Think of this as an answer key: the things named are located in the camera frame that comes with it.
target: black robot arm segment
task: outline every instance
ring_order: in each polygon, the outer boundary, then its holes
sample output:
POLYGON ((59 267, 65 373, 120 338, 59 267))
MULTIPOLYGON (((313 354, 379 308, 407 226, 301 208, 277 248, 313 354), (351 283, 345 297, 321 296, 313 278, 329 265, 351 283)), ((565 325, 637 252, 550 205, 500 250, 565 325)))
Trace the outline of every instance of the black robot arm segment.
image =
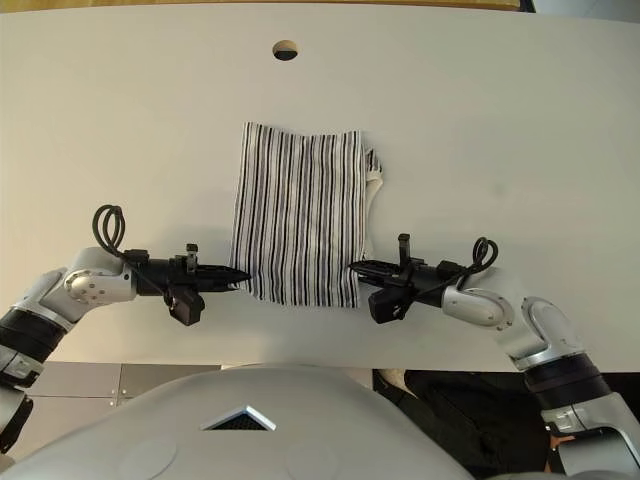
POLYGON ((173 318, 184 325, 200 321, 204 300, 199 292, 228 292, 249 275, 222 265, 198 265, 198 246, 168 260, 149 258, 146 250, 127 250, 123 258, 136 272, 138 295, 162 295, 173 318))
POLYGON ((399 264, 363 260, 350 265, 361 282, 381 288, 369 297, 369 310, 377 323, 402 320, 413 302, 442 307, 442 296, 448 286, 463 285, 468 276, 486 270, 498 257, 496 243, 481 237, 473 247, 470 266, 443 260, 432 267, 411 256, 409 234, 400 234, 398 243, 399 264), (486 260, 489 250, 491 255, 486 260))
POLYGON ((184 325, 200 321, 204 300, 199 292, 227 292, 231 285, 248 280, 240 270, 221 265, 198 265, 198 246, 187 244, 187 255, 168 260, 149 258, 146 250, 118 250, 125 232, 122 209, 103 205, 93 216, 93 235, 98 244, 130 268, 136 278, 138 295, 160 295, 173 318, 184 325), (113 220, 113 230, 109 226, 113 220))

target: vent grille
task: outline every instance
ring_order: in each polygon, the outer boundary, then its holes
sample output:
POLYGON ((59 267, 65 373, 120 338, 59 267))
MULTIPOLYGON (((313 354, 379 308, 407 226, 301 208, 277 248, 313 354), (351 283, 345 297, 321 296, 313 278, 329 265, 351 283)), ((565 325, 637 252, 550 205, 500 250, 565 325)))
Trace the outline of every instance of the vent grille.
POLYGON ((242 413, 207 430, 267 430, 249 414, 242 413))

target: gray floor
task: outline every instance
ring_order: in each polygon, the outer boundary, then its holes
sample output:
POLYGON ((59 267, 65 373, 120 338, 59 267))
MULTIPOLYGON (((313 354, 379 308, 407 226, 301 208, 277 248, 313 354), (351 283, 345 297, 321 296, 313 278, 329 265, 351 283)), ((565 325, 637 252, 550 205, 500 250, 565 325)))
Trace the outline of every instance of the gray floor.
POLYGON ((640 23, 640 0, 533 0, 541 14, 640 23))

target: round hole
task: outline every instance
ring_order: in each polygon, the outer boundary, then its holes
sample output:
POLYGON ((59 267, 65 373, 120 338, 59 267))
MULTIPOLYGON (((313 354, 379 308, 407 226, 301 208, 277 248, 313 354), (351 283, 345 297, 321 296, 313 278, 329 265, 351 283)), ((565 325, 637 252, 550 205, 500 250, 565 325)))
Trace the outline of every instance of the round hole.
POLYGON ((298 56, 298 47, 291 40, 280 40, 273 46, 273 56, 288 62, 298 56))

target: black cable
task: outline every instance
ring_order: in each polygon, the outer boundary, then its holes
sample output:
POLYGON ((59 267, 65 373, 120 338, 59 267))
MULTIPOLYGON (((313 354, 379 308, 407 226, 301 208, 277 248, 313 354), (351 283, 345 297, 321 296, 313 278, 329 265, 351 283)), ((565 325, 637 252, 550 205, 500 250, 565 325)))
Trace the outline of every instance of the black cable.
POLYGON ((486 237, 480 237, 476 240, 476 243, 473 245, 472 252, 472 263, 468 267, 466 267, 462 272, 454 275, 450 279, 442 282, 435 287, 432 287, 428 290, 422 290, 416 293, 414 298, 420 297, 421 295, 426 295, 427 293, 434 292, 436 290, 441 289, 442 287, 448 287, 456 283, 458 280, 462 279, 458 285, 458 288, 462 288, 464 283, 471 275, 475 275, 476 273, 484 272, 487 268, 489 268, 498 258, 498 244, 493 240, 489 240, 486 237), (489 260, 484 261, 487 258, 487 254, 489 253, 489 248, 491 248, 491 256, 489 260))
POLYGON ((102 205, 96 213, 93 215, 93 221, 91 222, 91 228, 93 230, 93 236, 96 238, 98 245, 111 255, 118 257, 122 260, 138 277, 151 285, 155 290, 165 297, 165 302, 168 301, 167 292, 160 288, 156 283, 151 281, 144 275, 135 265, 129 262, 127 256, 119 250, 120 244, 124 239, 124 231, 126 229, 126 222, 124 221, 124 214, 122 208, 118 205, 102 205), (109 223, 113 219, 114 227, 113 233, 109 233, 109 223))

